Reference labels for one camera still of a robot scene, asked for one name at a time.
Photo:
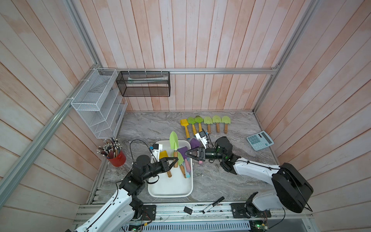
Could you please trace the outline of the large green shovel blade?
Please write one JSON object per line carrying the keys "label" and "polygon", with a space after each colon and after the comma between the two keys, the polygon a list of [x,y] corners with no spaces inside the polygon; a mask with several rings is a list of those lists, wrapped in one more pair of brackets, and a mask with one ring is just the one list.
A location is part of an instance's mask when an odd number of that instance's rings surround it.
{"label": "large green shovel blade", "polygon": [[169,141],[170,141],[171,149],[173,150],[173,156],[178,157],[178,151],[177,150],[179,148],[179,142],[178,142],[178,136],[177,136],[176,132],[174,132],[174,131],[171,132]]}

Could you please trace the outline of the white plastic storage box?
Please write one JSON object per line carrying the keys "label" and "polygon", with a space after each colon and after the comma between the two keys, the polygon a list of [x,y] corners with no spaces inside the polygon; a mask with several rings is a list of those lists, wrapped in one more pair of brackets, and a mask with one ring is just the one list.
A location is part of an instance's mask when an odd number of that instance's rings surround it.
{"label": "white plastic storage box", "polygon": [[[162,140],[156,143],[163,145],[162,151],[166,150],[169,157],[173,156],[173,150],[171,149],[169,140]],[[188,147],[188,150],[191,149],[190,143],[186,140],[179,140],[179,147]],[[184,178],[179,166],[177,168],[173,167],[171,169],[171,178],[168,177],[167,173],[162,173],[158,175],[159,178],[152,177],[149,179],[149,182],[158,180],[155,184],[148,185],[149,194],[156,198],[181,198],[189,196],[193,191],[194,184],[193,161],[190,158],[188,158],[188,161],[191,168],[191,173],[189,173],[190,178]]]}

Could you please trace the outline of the yellow square shovel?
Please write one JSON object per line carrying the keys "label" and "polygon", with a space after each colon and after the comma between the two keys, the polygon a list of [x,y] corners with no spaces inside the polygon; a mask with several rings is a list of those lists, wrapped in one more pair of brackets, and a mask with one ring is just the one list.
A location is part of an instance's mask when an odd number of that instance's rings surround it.
{"label": "yellow square shovel", "polygon": [[185,129],[186,139],[189,140],[190,139],[190,134],[189,134],[189,131],[188,131],[188,125],[189,125],[189,123],[188,123],[187,119],[180,120],[180,124]]}

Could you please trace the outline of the green shovel yellow handle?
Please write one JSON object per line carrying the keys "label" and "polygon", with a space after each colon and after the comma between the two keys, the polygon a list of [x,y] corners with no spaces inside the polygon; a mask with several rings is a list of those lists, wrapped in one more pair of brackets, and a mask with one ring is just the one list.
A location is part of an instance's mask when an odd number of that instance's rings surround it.
{"label": "green shovel yellow handle", "polygon": [[195,124],[196,124],[195,119],[193,117],[188,117],[187,122],[192,125],[193,134],[196,135],[197,130],[196,130],[196,127],[195,127]]}

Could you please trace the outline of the green shovel orange handle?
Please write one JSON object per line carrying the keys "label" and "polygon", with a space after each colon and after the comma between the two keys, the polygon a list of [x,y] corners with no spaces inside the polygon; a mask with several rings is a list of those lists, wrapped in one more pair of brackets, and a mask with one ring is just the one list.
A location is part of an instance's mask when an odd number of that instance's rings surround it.
{"label": "green shovel orange handle", "polygon": [[201,116],[196,116],[194,120],[196,123],[198,123],[199,132],[201,132],[203,130],[202,128],[203,118]]}

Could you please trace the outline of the green shovel wooden handle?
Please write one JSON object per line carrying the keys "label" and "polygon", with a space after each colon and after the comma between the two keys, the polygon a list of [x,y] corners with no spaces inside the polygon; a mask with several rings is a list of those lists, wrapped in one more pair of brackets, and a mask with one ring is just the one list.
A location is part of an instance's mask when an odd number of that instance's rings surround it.
{"label": "green shovel wooden handle", "polygon": [[228,133],[228,126],[231,124],[231,119],[228,116],[223,116],[221,119],[222,123],[224,123],[224,134]]}
{"label": "green shovel wooden handle", "polygon": [[207,132],[208,132],[209,134],[211,134],[211,132],[212,132],[212,130],[211,130],[211,125],[213,124],[213,120],[212,120],[212,118],[211,118],[211,117],[204,117],[204,118],[203,118],[203,122],[204,122],[204,124],[207,125]]}
{"label": "green shovel wooden handle", "polygon": [[221,123],[221,117],[218,116],[218,115],[215,115],[215,116],[213,116],[212,121],[216,126],[216,132],[220,133],[220,125],[219,124]]}

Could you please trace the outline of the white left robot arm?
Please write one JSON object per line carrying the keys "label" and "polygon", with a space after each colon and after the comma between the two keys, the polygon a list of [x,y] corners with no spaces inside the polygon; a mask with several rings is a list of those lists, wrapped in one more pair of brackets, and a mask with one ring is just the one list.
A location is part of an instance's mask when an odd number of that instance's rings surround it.
{"label": "white left robot arm", "polygon": [[75,229],[76,232],[116,232],[131,221],[143,209],[143,202],[137,196],[151,177],[167,173],[177,166],[177,157],[164,157],[152,163],[147,155],[141,155],[132,165],[132,170],[121,181],[116,193],[87,222]]}

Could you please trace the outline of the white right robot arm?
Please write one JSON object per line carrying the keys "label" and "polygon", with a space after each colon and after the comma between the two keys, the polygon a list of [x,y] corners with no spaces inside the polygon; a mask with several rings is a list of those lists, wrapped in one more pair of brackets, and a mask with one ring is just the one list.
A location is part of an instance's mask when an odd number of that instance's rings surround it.
{"label": "white right robot arm", "polygon": [[294,213],[311,209],[307,203],[314,189],[293,165],[268,165],[250,161],[234,154],[232,149],[233,145],[224,136],[217,139],[213,148],[193,148],[186,151],[185,155],[197,161],[218,160],[228,173],[252,177],[273,186],[269,191],[254,192],[249,196],[242,210],[246,218],[255,218],[279,208]]}

